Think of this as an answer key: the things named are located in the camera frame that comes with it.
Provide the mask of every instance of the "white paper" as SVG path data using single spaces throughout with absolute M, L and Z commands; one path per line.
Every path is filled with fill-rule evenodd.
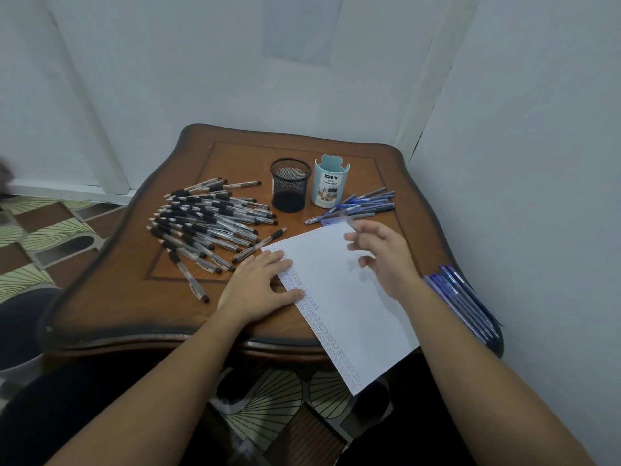
M 328 65 L 342 0 L 263 0 L 263 53 Z
M 330 356 L 353 395 L 419 346 L 400 304 L 390 298 L 358 258 L 347 250 L 346 222 L 272 243 L 293 265 L 278 276 L 285 289 L 301 288 L 299 311 Z

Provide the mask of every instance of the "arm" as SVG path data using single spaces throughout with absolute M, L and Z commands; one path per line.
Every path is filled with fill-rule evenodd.
M 537 394 L 498 359 L 418 276 L 408 245 L 377 222 L 346 234 L 414 327 L 433 379 L 480 465 L 592 465 L 585 449 Z
M 281 258 L 281 251 L 247 258 L 205 325 L 95 417 L 48 464 L 177 464 L 240 331 L 304 297 L 300 289 L 274 293 L 269 287 L 270 279 L 293 263 Z

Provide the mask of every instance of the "hand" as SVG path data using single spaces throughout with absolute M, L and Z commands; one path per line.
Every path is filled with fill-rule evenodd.
M 251 255 L 236 269 L 218 301 L 218 311 L 233 317 L 245 326 L 258 321 L 283 305 L 297 303 L 304 298 L 302 289 L 275 293 L 269 281 L 283 272 L 293 260 L 281 260 L 283 251 L 264 251 L 258 257 Z
M 388 296 L 401 300 L 418 282 L 416 271 L 406 239 L 388 226 L 370 220 L 353 222 L 356 232 L 345 234 L 349 250 L 368 250 L 374 257 L 360 257 L 358 264 L 368 266 Z

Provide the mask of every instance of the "forearm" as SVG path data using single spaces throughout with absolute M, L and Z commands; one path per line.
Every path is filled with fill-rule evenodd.
M 422 280 L 401 304 L 478 464 L 592 464 L 546 404 Z
M 72 438 L 49 465 L 177 464 L 240 329 L 216 313 Z

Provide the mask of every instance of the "pile of black pens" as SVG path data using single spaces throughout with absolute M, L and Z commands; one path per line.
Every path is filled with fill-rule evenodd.
M 502 350 L 501 323 L 452 266 L 440 265 L 439 268 L 440 273 L 425 276 L 427 284 L 482 343 L 495 352 Z
M 390 200 L 394 197 L 394 191 L 386 191 L 386 187 L 376 189 L 362 196 L 351 195 L 323 215 L 312 217 L 304 221 L 306 225 L 321 222 L 324 226 L 340 220 L 343 212 L 351 219 L 366 219 L 373 217 L 377 212 L 391 211 L 394 203 Z
M 235 271 L 238 263 L 263 245 L 280 237 L 280 229 L 266 239 L 249 225 L 278 224 L 266 204 L 249 197 L 233 197 L 229 189 L 258 186 L 260 181 L 227 184 L 226 179 L 213 178 L 193 186 L 178 189 L 164 196 L 167 203 L 150 218 L 147 229 L 166 248 L 171 261 L 190 282 L 199 299 L 209 298 L 178 257 L 183 255 L 210 273 Z M 214 248 L 238 252 L 229 263 L 213 252 Z

